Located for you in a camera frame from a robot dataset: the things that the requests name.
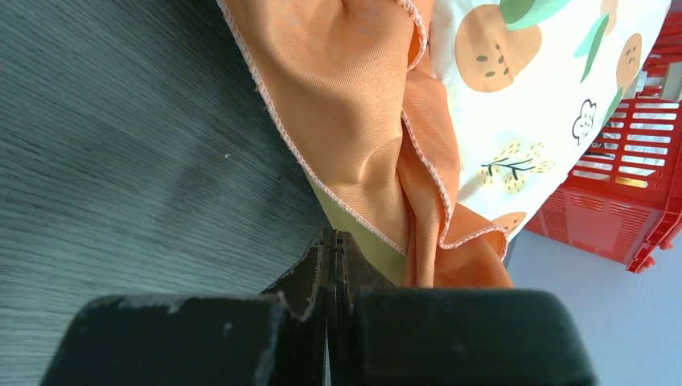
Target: orange satin fabric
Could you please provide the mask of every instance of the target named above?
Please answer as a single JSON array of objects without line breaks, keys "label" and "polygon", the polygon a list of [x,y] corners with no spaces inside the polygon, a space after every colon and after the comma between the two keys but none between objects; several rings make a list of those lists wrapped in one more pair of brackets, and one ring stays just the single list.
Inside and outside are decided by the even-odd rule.
[{"label": "orange satin fabric", "polygon": [[456,204],[457,142],[420,29],[433,0],[219,4],[287,145],[313,183],[407,254],[406,285],[512,285],[503,231]]}]

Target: wood grain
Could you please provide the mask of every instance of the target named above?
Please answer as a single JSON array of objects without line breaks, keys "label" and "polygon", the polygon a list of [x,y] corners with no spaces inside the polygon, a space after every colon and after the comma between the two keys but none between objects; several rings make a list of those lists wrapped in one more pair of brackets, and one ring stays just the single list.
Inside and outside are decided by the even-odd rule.
[{"label": "wood grain", "polygon": [[0,384],[105,294],[255,293],[327,221],[213,0],[0,6]]}]

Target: fruit print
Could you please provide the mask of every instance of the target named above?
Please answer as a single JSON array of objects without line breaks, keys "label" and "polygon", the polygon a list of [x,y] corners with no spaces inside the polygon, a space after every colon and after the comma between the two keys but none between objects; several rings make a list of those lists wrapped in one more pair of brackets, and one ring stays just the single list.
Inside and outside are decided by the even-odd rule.
[{"label": "fruit print", "polygon": [[616,68],[616,87],[627,90],[639,72],[642,63],[642,36],[633,34],[622,48]]},{"label": "fruit print", "polygon": [[606,25],[604,35],[610,34],[616,27],[616,10],[618,10],[618,0],[602,0],[602,14],[609,15],[609,23]]},{"label": "fruit print", "polygon": [[587,137],[592,131],[594,125],[594,114],[597,112],[597,104],[592,103],[591,100],[585,99],[580,108],[580,114],[573,123],[573,137],[577,139],[577,145],[580,146],[580,140]]},{"label": "fruit print", "polygon": [[504,232],[511,235],[524,222],[526,216],[523,211],[515,211],[492,220],[492,223],[504,228]]},{"label": "fruit print", "polygon": [[469,88],[497,92],[512,84],[537,55],[541,43],[540,28],[509,31],[499,6],[486,4],[462,20],[455,35],[454,58]]}]

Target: white printed fabric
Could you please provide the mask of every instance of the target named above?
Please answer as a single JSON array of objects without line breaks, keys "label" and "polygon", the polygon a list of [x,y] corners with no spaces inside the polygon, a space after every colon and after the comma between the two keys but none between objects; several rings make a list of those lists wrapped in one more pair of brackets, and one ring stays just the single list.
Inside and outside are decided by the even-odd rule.
[{"label": "white printed fabric", "polygon": [[515,236],[618,106],[669,6],[436,0],[429,46],[458,140],[458,201]]}]

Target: red plastic basket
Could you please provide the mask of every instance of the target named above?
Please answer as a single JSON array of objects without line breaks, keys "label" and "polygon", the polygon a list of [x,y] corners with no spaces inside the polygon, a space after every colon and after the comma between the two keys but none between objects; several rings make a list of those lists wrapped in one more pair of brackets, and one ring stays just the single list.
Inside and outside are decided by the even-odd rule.
[{"label": "red plastic basket", "polygon": [[[644,64],[665,77],[682,61],[682,13],[669,14]],[[526,229],[640,273],[682,230],[682,108],[645,87],[623,101],[600,138]]]}]

